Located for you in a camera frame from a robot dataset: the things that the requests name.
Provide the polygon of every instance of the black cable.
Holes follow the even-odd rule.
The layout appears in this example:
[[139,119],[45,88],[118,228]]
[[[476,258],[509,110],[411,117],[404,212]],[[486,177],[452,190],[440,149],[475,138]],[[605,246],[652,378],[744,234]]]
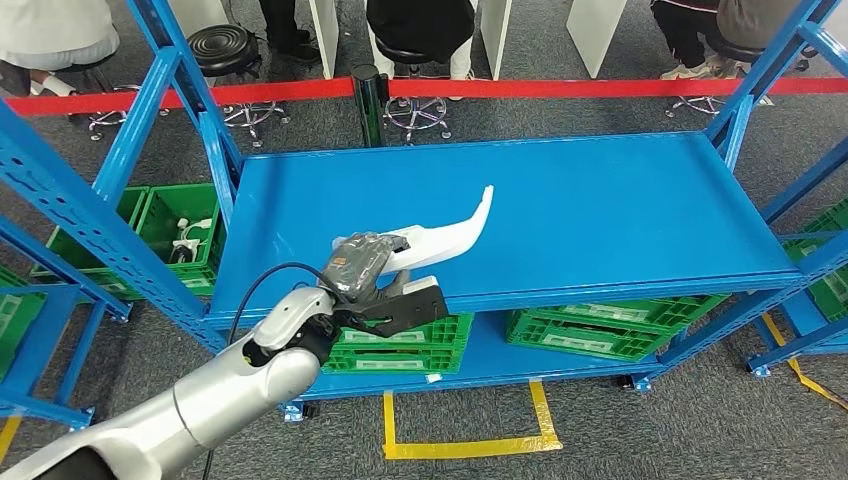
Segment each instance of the black cable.
[[[274,274],[276,272],[279,272],[280,270],[285,270],[286,268],[299,268],[301,270],[306,270],[307,272],[311,273],[312,275],[315,275],[315,277],[317,277],[318,280],[321,281],[321,283],[323,283],[327,288],[329,288],[333,292],[333,294],[336,296],[336,298],[338,298],[338,300],[340,302],[347,304],[347,305],[350,305],[350,302],[345,298],[345,296],[339,290],[339,287],[337,287],[335,283],[331,282],[326,276],[324,276],[323,273],[319,272],[318,270],[310,267],[309,265],[307,265],[305,263],[300,263],[300,262],[281,263],[279,265],[276,265],[276,266],[269,268],[268,270],[265,270],[265,272],[262,275],[260,275],[256,280],[253,281],[253,283],[250,285],[250,288],[247,289],[247,292],[244,294],[244,297],[242,297],[242,299],[241,299],[241,303],[239,303],[239,306],[236,309],[236,314],[233,317],[233,323],[230,326],[230,333],[229,333],[229,335],[227,335],[227,346],[228,347],[230,345],[232,345],[233,340],[235,340],[236,329],[238,329],[238,321],[241,318],[242,313],[244,313],[244,308],[247,306],[247,302],[250,300],[250,297],[253,296],[253,292],[257,288],[259,288],[259,285],[261,285],[262,282],[265,281],[266,278],[270,277],[272,274]],[[209,450],[209,453],[206,454],[206,466],[203,467],[203,476],[201,477],[203,480],[209,479],[209,472],[212,470],[212,459],[213,459],[214,456],[215,456],[215,450]]]

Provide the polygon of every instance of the red barrier rope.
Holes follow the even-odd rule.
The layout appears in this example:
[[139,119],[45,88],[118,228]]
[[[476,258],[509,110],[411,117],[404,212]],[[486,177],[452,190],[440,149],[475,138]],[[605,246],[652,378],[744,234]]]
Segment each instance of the red barrier rope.
[[[392,80],[393,96],[468,98],[633,98],[694,97],[730,95],[740,80]],[[218,105],[263,101],[313,100],[353,95],[350,78],[256,83],[211,88]],[[848,93],[848,78],[781,78],[770,95]],[[128,110],[135,92],[75,95],[71,97],[26,97],[5,99],[18,115],[64,115],[71,113]],[[171,90],[163,108],[182,108]]]

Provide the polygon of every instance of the green plastic crate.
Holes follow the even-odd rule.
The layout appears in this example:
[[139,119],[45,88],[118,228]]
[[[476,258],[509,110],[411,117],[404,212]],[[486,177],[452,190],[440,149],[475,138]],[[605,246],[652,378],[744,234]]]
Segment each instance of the green plastic crate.
[[[219,217],[218,196],[211,183],[152,187],[137,232],[192,293],[212,295],[226,242],[226,230]],[[212,225],[208,230],[193,228],[189,232],[188,238],[201,240],[194,262],[169,264],[172,242],[179,238],[180,218],[189,224],[211,218]]]
[[507,343],[561,352],[636,362],[655,352],[672,335],[635,329],[555,320],[533,315],[537,310],[515,310],[507,321]]
[[718,306],[728,295],[701,295],[606,304],[567,305],[530,311],[536,318],[674,335]]
[[322,370],[330,373],[456,373],[465,349],[333,347]]
[[825,210],[804,227],[805,232],[833,232],[848,228],[848,198]]
[[0,287],[22,287],[26,285],[20,277],[0,266]]
[[[126,220],[127,224],[133,229],[137,227],[141,218],[141,212],[149,191],[150,187],[127,188],[121,196],[121,201],[118,202],[118,215]],[[127,282],[113,273],[109,267],[103,265],[97,257],[58,227],[53,230],[53,234],[47,241],[47,247],[103,287],[104,290],[112,292],[116,297],[124,300],[141,298]],[[34,266],[29,274],[40,283],[59,282],[58,277],[39,265]]]
[[[343,345],[345,348],[399,348],[406,345],[430,349],[465,348],[473,320],[473,314],[448,315],[389,338],[378,337],[352,328],[343,328],[336,345]],[[379,320],[368,323],[374,325],[378,322]]]
[[[23,280],[0,267],[0,286],[22,286]],[[18,345],[44,306],[39,293],[0,295],[0,380],[15,360]]]
[[[823,240],[796,240],[787,243],[786,253],[794,262],[798,262],[815,251]],[[825,276],[807,289],[813,302],[829,322],[848,315],[848,265]]]

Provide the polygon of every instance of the white plastic part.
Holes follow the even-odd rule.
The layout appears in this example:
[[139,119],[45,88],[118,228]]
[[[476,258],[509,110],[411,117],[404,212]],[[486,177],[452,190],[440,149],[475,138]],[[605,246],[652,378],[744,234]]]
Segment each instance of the white plastic part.
[[[399,235],[405,237],[409,248],[393,253],[383,267],[382,273],[391,273],[399,270],[426,267],[434,263],[457,257],[467,252],[477,243],[486,220],[489,218],[489,210],[492,207],[492,197],[495,193],[493,185],[483,189],[483,198],[474,215],[463,222],[446,225],[444,227],[424,228],[421,225],[401,228],[384,235]],[[344,238],[339,237],[333,241],[336,248]]]

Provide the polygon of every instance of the label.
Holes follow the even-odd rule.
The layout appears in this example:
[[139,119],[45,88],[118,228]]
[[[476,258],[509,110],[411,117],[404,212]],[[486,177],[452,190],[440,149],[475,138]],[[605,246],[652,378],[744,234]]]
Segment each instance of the label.
[[585,305],[568,305],[565,307],[565,312],[591,315],[596,318],[625,320],[628,322],[645,322],[648,318],[647,310],[612,307],[610,305],[595,305],[592,303],[587,303]]
[[357,360],[357,370],[424,370],[423,360]]
[[591,352],[609,352],[612,350],[612,342],[596,342],[594,340],[583,340],[581,338],[563,337],[560,335],[551,335],[542,340],[545,345],[553,345],[556,347],[577,348],[580,350],[589,350]]
[[839,275],[831,273],[824,277],[823,280],[840,302],[845,303],[848,300],[848,285],[845,284],[845,281]]
[[3,296],[3,301],[0,302],[0,336],[6,331],[6,327],[9,326],[12,317],[18,312],[18,307],[22,301],[23,297],[15,295]]
[[123,283],[109,283],[100,286],[103,288],[103,290],[106,290],[107,292],[123,292],[127,289],[127,287],[124,286]]
[[389,338],[382,338],[370,333],[348,330],[344,334],[342,343],[424,343],[426,341],[424,332],[401,332]]
[[212,284],[209,283],[209,280],[206,280],[205,278],[200,277],[200,278],[189,278],[189,279],[183,280],[183,285],[185,285],[188,288],[197,288],[197,287],[209,287]]

